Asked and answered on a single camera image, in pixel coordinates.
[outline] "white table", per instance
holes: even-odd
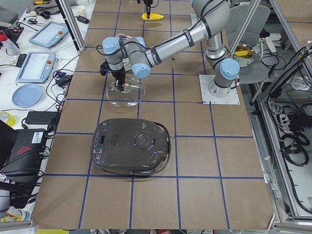
[[[87,0],[77,0],[76,2],[77,2],[77,4],[84,5],[86,7],[87,18],[90,19],[95,4],[94,3],[88,3]],[[78,15],[77,6],[73,6],[72,10],[73,10],[74,15],[77,16]],[[24,17],[26,17],[26,16],[30,16],[30,14],[24,13],[22,15],[22,17],[20,18],[20,21],[23,21]],[[50,19],[44,19],[44,18],[38,16],[37,20],[39,22],[43,22],[43,23],[48,23],[50,21],[54,21],[54,22],[58,22],[58,23],[64,23],[64,20],[63,20],[61,14],[52,15]],[[84,24],[82,22],[78,22],[78,21],[77,21],[77,23],[78,23],[80,32],[84,38],[85,33],[86,33],[89,25]],[[0,67],[0,72],[2,73],[2,75],[0,76],[0,110],[2,111],[2,110],[7,110],[7,109],[19,109],[19,110],[7,111],[11,115],[13,115],[13,117],[15,117],[15,119],[16,119],[16,123],[13,126],[14,129],[21,129],[22,128],[21,121],[23,120],[23,118],[25,118],[27,116],[27,113],[29,112],[29,111],[20,111],[20,110],[31,109],[31,110],[35,110],[35,111],[44,111],[55,102],[50,97],[48,97],[48,95],[46,94],[46,91],[45,91],[49,82],[51,81],[51,79],[53,79],[52,74],[55,70],[63,68],[63,66],[66,63],[68,63],[72,58],[74,58],[78,55],[78,52],[74,46],[74,43],[73,43],[69,33],[67,35],[65,35],[64,39],[62,41],[60,41],[56,46],[49,49],[49,48],[45,48],[45,47],[30,43],[28,41],[28,39],[35,33],[35,31],[32,30],[31,28],[25,26],[25,25],[21,25],[21,26],[24,27],[24,31],[22,32],[21,36],[19,37],[19,39],[17,41],[21,53],[27,54],[30,51],[35,51],[35,52],[53,51],[56,53],[56,58],[60,61],[55,62],[54,68],[53,68],[52,73],[51,73],[50,77],[48,78],[48,80],[44,84],[39,84],[39,86],[42,88],[42,92],[43,92],[41,100],[37,104],[35,104],[34,106],[31,106],[29,108],[20,108],[12,102],[13,93],[19,87],[25,85],[23,83],[16,83],[15,82],[15,79],[19,73],[20,68],[11,67],[11,66],[10,67],[4,67],[4,66]],[[40,26],[36,26],[36,25],[29,25],[29,26],[34,27],[36,29],[41,28]],[[12,56],[8,56],[5,53],[5,49],[0,50],[0,64],[10,64],[11,58],[12,58]],[[78,57],[76,57],[72,62],[70,62],[65,67],[65,69],[74,71],[76,64],[77,64],[77,60],[78,60]],[[54,81],[51,82],[51,84],[48,88],[48,93],[51,96],[53,96],[53,94],[51,93],[51,86],[53,84],[54,84]],[[62,93],[63,89],[61,89],[60,87],[55,85],[55,86],[53,86],[53,92],[57,95],[57,94]],[[49,111],[56,111],[55,106],[53,106],[51,109],[49,109]],[[29,127],[30,128],[42,128],[42,127],[46,128],[46,126],[42,126],[42,125],[41,126],[40,125],[31,125]],[[43,169],[43,170],[45,169],[46,163],[47,163],[47,159],[42,161],[41,169]],[[39,190],[39,188],[36,187],[34,189],[33,193],[36,193],[38,190]],[[34,204],[35,203],[27,204],[26,207],[24,208],[24,210],[32,212]],[[6,234],[6,233],[8,233],[8,234],[11,234],[11,233],[32,234],[32,233],[34,233],[34,230],[33,229],[23,229],[23,230],[6,231],[6,232],[2,232],[2,233],[4,233],[4,234]]]

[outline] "grid of blue lines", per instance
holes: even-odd
[[[171,1],[174,0],[167,0],[169,2],[169,6],[170,6],[170,12],[171,12]],[[117,13],[117,20],[116,20],[116,26],[115,26],[115,32],[114,34],[116,34],[117,29],[117,23],[118,23],[118,18],[119,18],[119,12],[120,12],[120,7],[121,7],[121,3],[122,0],[119,0],[119,10]],[[172,36],[172,27],[171,27],[171,14],[169,14],[170,16],[170,33]],[[143,29],[142,29],[142,36],[144,37],[144,31],[147,31],[144,29],[144,24],[145,22],[143,22]],[[203,60],[203,66],[205,68],[205,63],[204,63],[204,53],[203,52],[198,52],[201,53],[202,55],[202,60]],[[85,73],[94,73],[94,71],[76,71],[76,72],[85,72]],[[181,213],[180,213],[180,198],[179,198],[179,179],[180,178],[206,178],[206,179],[219,179],[220,180],[220,184],[221,184],[221,190],[222,190],[222,197],[223,197],[223,204],[224,204],[224,211],[225,211],[225,216],[226,216],[226,221],[227,221],[227,227],[228,229],[230,229],[230,222],[229,222],[229,215],[228,215],[228,211],[227,211],[227,206],[226,206],[226,198],[225,198],[225,193],[224,193],[224,187],[223,187],[223,180],[224,179],[263,179],[263,177],[235,177],[235,176],[222,176],[221,174],[221,168],[220,168],[220,162],[219,162],[219,156],[218,156],[218,147],[217,147],[217,138],[253,138],[252,136],[216,136],[215,134],[215,126],[214,126],[214,116],[213,116],[213,111],[212,111],[212,107],[211,105],[207,105],[207,108],[209,108],[210,114],[211,114],[211,121],[212,121],[212,128],[213,128],[213,135],[212,136],[192,136],[192,135],[177,135],[176,133],[176,103],[179,103],[178,101],[176,101],[176,95],[175,95],[175,80],[174,77],[178,76],[180,74],[175,74],[174,73],[174,69],[172,69],[172,73],[170,74],[172,75],[172,84],[173,84],[173,101],[142,101],[142,102],[169,102],[169,103],[173,103],[173,107],[174,107],[174,130],[175,130],[175,140],[174,140],[174,144],[175,144],[175,169],[176,169],[176,175],[171,175],[171,176],[164,176],[164,175],[153,175],[153,176],[149,176],[149,177],[153,177],[153,178],[175,178],[176,179],[176,191],[177,191],[177,210],[178,210],[178,225],[179,228],[181,229]],[[100,109],[99,109],[99,113],[98,113],[98,119],[97,119],[97,123],[99,124],[100,122],[100,117],[101,117],[101,109],[103,106],[103,103],[105,101],[108,100],[104,100],[104,92],[106,89],[106,85],[107,85],[107,78],[108,75],[106,75],[106,79],[105,79],[105,84],[104,84],[104,88],[103,88],[103,93],[102,93],[102,98],[101,99],[83,99],[83,98],[68,98],[67,100],[85,100],[85,101],[99,101],[100,102]],[[140,104],[138,104],[137,107],[137,115],[136,117],[139,118],[139,114],[140,114]],[[77,135],[92,135],[93,133],[74,133],[74,132],[58,132],[59,135],[65,135],[65,134],[77,134]],[[214,139],[214,146],[215,146],[215,152],[216,152],[216,158],[217,158],[217,164],[218,164],[218,171],[219,171],[219,176],[181,176],[178,173],[178,150],[177,150],[177,138],[178,137],[208,137],[208,138],[213,138]],[[87,191],[88,191],[88,183],[89,183],[89,178],[90,177],[131,177],[132,178],[132,182],[131,182],[131,201],[130,201],[130,218],[129,218],[129,229],[131,229],[132,227],[132,209],[133,209],[133,196],[134,196],[134,186],[135,186],[135,177],[134,176],[122,176],[122,175],[93,175],[90,173],[91,171],[91,165],[92,165],[92,159],[90,159],[90,163],[89,163],[89,169],[88,169],[88,174],[45,174],[46,176],[84,176],[86,177],[86,185],[85,185],[85,190],[84,190],[84,196],[83,196],[83,202],[81,205],[81,213],[80,213],[80,219],[79,219],[79,225],[78,228],[81,228],[81,223],[82,223],[82,218],[83,218],[83,212],[84,212],[84,205],[85,205],[85,200],[86,200],[86,195],[87,195]]]

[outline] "table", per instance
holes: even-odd
[[[85,5],[86,6],[86,12],[87,12],[87,17],[90,18],[93,12],[94,8],[94,3],[88,4],[86,0],[77,0],[77,4],[79,5]],[[78,10],[77,6],[72,7],[74,15],[78,15]],[[23,20],[24,17],[29,16],[26,12],[22,15],[21,20]],[[42,17],[38,16],[38,21],[43,22],[43,23],[48,23],[49,21],[55,21],[59,23],[64,23],[64,20],[60,14],[58,15],[52,15],[49,20],[43,19]],[[78,26],[80,28],[80,31],[83,36],[85,36],[85,33],[88,28],[88,24],[84,24],[81,22],[77,22]],[[27,26],[24,26],[24,31],[21,34],[21,36],[18,39],[18,44],[21,53],[27,54],[30,51],[36,51],[36,52],[44,52],[44,51],[50,51],[50,49],[41,47],[39,45],[32,44],[28,41],[28,39],[35,33],[34,30],[31,28],[28,28]],[[30,25],[31,27],[34,27],[36,29],[40,29],[39,26],[36,25]],[[78,55],[78,52],[75,49],[75,46],[71,40],[70,35],[66,35],[64,39],[59,42],[57,45],[51,48],[51,51],[56,53],[56,57],[59,60],[59,62],[55,62],[54,68],[52,70],[52,73],[55,70],[61,69],[65,64],[67,64],[71,59],[76,57]],[[11,56],[8,56],[5,54],[5,50],[1,49],[0,50],[0,64],[9,64],[10,63],[10,58]],[[77,64],[78,58],[75,58],[71,63],[66,66],[66,69],[69,70],[75,70],[76,64]],[[52,76],[49,77],[49,79],[44,83],[44,84],[39,84],[39,86],[43,90],[43,95],[41,100],[35,104],[34,106],[30,108],[19,108],[15,106],[11,100],[12,94],[15,92],[16,89],[19,87],[23,86],[24,84],[22,83],[16,83],[15,78],[19,72],[19,68],[17,67],[0,67],[0,72],[2,73],[0,77],[0,110],[7,110],[7,109],[18,109],[18,110],[10,110],[7,111],[11,115],[13,115],[16,119],[16,123],[13,126],[14,129],[21,129],[21,121],[23,118],[27,116],[28,109],[35,110],[35,111],[43,111],[46,110],[48,107],[50,107],[54,101],[48,97],[48,95],[45,93],[45,89],[48,86],[48,83],[51,81]],[[63,89],[59,88],[58,86],[53,87],[53,92],[57,95],[59,93],[63,92]],[[49,111],[55,111],[56,108],[53,106]],[[30,125],[29,128],[46,128],[46,126],[42,125]],[[46,167],[47,160],[43,160],[41,164],[41,168],[44,170]],[[34,208],[34,203],[32,204],[27,204],[24,210],[27,210],[29,212],[32,212]],[[22,233],[29,233],[31,232],[30,230],[20,230],[19,232]]]
[[[198,75],[211,74],[204,43],[152,68],[143,101],[113,106],[102,77],[105,37],[143,36],[146,46],[191,25],[188,1],[160,0],[159,21],[142,21],[136,0],[97,0],[32,218],[39,228],[266,229],[272,208],[245,106],[201,104]],[[145,118],[172,136],[172,159],[150,177],[117,176],[94,166],[90,145],[108,118]]]

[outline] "white cup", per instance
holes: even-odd
[[[86,7],[85,6],[78,6],[77,9],[78,9],[78,14],[80,16],[87,17]]]

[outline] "yellow object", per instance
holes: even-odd
[[[156,14],[156,13],[151,13],[149,19],[147,18],[147,14],[146,13],[143,13],[143,15],[142,15],[142,19],[143,20],[160,20],[162,18],[164,18],[164,16],[162,16],[160,14]]]
[[[236,54],[236,55],[239,56],[239,57],[242,57],[242,56],[247,55],[247,54],[248,54],[248,51],[247,51],[247,50],[236,51],[236,52],[234,52],[234,54]]]
[[[34,5],[49,4],[49,1],[34,1]]]
[[[69,234],[69,231],[62,229],[38,229],[36,234]]]
[[[245,55],[237,55],[237,53],[240,53],[240,52],[243,52],[246,54]],[[238,45],[236,47],[234,54],[243,58],[243,59],[249,59],[254,55],[254,51],[250,46],[242,44],[242,45]]]
[[[7,112],[0,112],[0,120],[5,122],[10,127],[13,127],[13,125],[15,124],[15,118]]]

